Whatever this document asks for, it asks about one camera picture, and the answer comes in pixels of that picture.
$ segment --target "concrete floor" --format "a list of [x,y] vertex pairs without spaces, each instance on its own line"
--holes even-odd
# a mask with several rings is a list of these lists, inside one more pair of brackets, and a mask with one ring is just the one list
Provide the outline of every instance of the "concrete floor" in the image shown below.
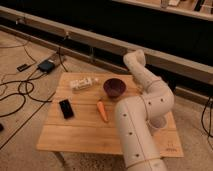
[[[13,35],[0,31],[0,47],[13,46],[19,42]],[[49,57],[53,51],[34,43],[26,46],[27,50],[38,62]],[[32,61],[25,54],[23,47],[12,49],[0,49],[0,79],[4,74],[15,73],[17,66]],[[64,65],[70,72],[108,72],[102,68],[67,57]],[[26,78],[36,66],[17,74],[8,76],[5,81]],[[33,96],[46,99],[55,91],[63,68],[58,67],[50,75],[34,81],[35,91]],[[9,86],[5,95],[16,90],[16,86]],[[0,115],[7,113],[20,105],[20,97],[11,97],[0,101]],[[40,105],[27,99],[22,110],[16,114],[0,118],[0,123],[5,130],[0,133],[0,147],[7,139],[32,115]],[[68,165],[64,168],[55,158],[53,153],[36,150],[42,125],[47,115],[49,104],[46,104],[36,113],[25,126],[0,150],[1,171],[124,171],[122,156],[62,153]],[[184,158],[165,158],[164,161],[170,171],[212,171],[213,151],[211,151],[204,135],[200,117],[203,106],[179,96],[175,96],[173,109],[177,129],[183,146]]]

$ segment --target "table top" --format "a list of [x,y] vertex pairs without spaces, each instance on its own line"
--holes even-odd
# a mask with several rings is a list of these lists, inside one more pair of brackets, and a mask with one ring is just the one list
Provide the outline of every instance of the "table top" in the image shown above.
[[[69,82],[84,77],[97,77],[99,83],[87,89],[72,91]],[[126,83],[126,91],[117,99],[108,98],[103,90],[103,83],[109,78],[119,78]],[[37,143],[37,149],[122,154],[115,127],[114,107],[120,99],[138,94],[140,90],[131,75],[63,73]],[[108,123],[102,121],[96,107],[100,98],[109,116]],[[69,99],[74,111],[74,117],[67,120],[63,118],[58,104],[64,99]],[[153,138],[162,156],[181,157],[183,152],[172,113],[168,113],[166,118],[167,127],[156,131]]]

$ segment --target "orange carrot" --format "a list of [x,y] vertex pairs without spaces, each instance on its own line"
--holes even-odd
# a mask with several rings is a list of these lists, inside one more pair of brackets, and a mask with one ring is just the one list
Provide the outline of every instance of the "orange carrot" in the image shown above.
[[99,100],[98,103],[97,103],[97,107],[98,107],[98,111],[99,111],[99,113],[100,113],[103,121],[104,122],[109,122],[108,116],[107,116],[107,113],[105,111],[103,102]]

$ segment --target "bowl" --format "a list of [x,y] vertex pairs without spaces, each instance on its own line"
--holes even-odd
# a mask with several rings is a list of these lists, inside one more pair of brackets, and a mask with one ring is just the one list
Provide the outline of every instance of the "bowl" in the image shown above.
[[108,97],[116,98],[124,93],[126,84],[118,78],[111,78],[104,82],[103,88]]

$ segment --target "smartphone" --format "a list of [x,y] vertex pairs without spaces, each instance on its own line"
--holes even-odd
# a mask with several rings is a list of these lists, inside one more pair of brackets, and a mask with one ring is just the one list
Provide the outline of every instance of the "smartphone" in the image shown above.
[[59,105],[65,119],[68,119],[74,116],[72,107],[68,99],[60,101]]

